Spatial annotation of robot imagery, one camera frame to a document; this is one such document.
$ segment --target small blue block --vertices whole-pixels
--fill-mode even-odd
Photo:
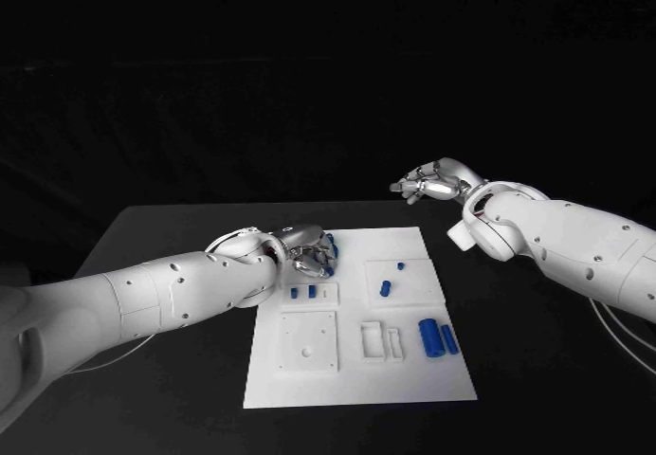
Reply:
[[[427,357],[441,357],[446,354],[446,350],[434,319],[428,318],[420,320],[420,333],[424,341],[424,351],[427,352]]]
[[[384,297],[387,297],[387,296],[390,295],[390,288],[391,288],[391,287],[392,287],[392,283],[391,283],[388,280],[385,280],[385,281],[382,282],[382,288],[381,288],[381,295],[382,295]]]
[[[449,325],[441,326],[441,335],[444,335],[444,341],[447,342],[449,353],[456,355],[459,353],[459,345],[456,344],[454,334]]]

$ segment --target robotic hand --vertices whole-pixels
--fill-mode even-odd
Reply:
[[[68,282],[0,287],[0,433],[101,351],[266,302],[290,267],[315,278],[333,273],[336,246],[319,226],[248,227],[204,252]]]
[[[427,194],[462,203],[449,231],[464,251],[479,245],[499,261],[534,258],[548,278],[576,292],[656,322],[656,232],[632,220],[535,188],[489,182],[454,159],[411,171],[390,187],[414,204]]]

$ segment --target cable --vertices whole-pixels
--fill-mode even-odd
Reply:
[[[591,298],[590,299],[590,304],[591,304],[591,309],[594,310],[594,313],[597,314],[597,317],[599,317],[599,320],[601,321],[601,323],[604,324],[604,327],[606,327],[606,330],[609,331],[609,333],[612,334],[612,337],[616,339],[616,342],[617,344],[622,346],[622,348],[625,349],[625,351],[629,353],[629,355],[636,359],[636,361],[649,369],[649,371],[652,372],[652,374],[656,375],[656,370],[653,370],[653,368],[643,362],[643,360],[633,354],[633,351],[626,347],[625,343],[620,341],[620,339],[617,338],[617,335],[616,333],[613,332],[612,328],[609,327],[609,324],[604,320],[604,318],[601,318],[601,313],[599,312],[597,310],[597,305],[594,305],[594,300]]]
[[[136,348],[133,348],[121,357],[117,357],[114,360],[110,362],[104,363],[103,365],[97,365],[95,367],[85,368],[84,370],[74,370],[72,372],[68,372],[67,374],[74,374],[74,373],[84,373],[84,372],[91,372],[93,370],[97,370],[98,368],[107,367],[113,363],[118,362],[123,358],[129,357],[150,341],[150,339],[155,337],[156,334],[153,334],[140,344]]]
[[[609,312],[609,314],[612,315],[612,318],[613,318],[613,321],[616,322],[616,324],[619,325],[619,327],[622,328],[622,330],[633,337],[633,339],[636,339],[653,352],[656,352],[656,346],[653,346],[652,344],[649,344],[630,330],[629,328],[626,327],[626,325],[619,321],[617,319],[617,316],[616,316],[616,313],[612,311],[612,308],[609,307],[609,305],[603,302],[601,303],[601,306],[606,308],[606,311]]]

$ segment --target table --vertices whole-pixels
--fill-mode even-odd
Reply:
[[[617,347],[587,300],[541,276],[528,258],[503,264],[477,248],[457,249],[446,231],[459,217],[457,204],[428,200],[413,207],[405,201],[131,207],[78,277],[202,250],[248,226],[418,226],[477,402],[242,409],[255,309],[238,309],[157,335],[110,367],[59,379],[0,436],[0,452],[437,453],[449,445],[529,450],[571,438],[606,444],[623,428],[632,440],[648,435],[656,378]]]

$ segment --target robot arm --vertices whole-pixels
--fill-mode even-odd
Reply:
[[[410,204],[424,194],[463,203],[462,221],[449,231],[462,250],[479,245],[499,261],[529,256],[555,282],[656,322],[652,229],[606,211],[550,200],[532,187],[483,180],[450,158],[417,168],[391,190]]]
[[[0,287],[0,433],[48,385],[101,351],[264,302],[293,266],[325,278],[332,241],[317,226],[225,235],[205,252],[42,286]]]

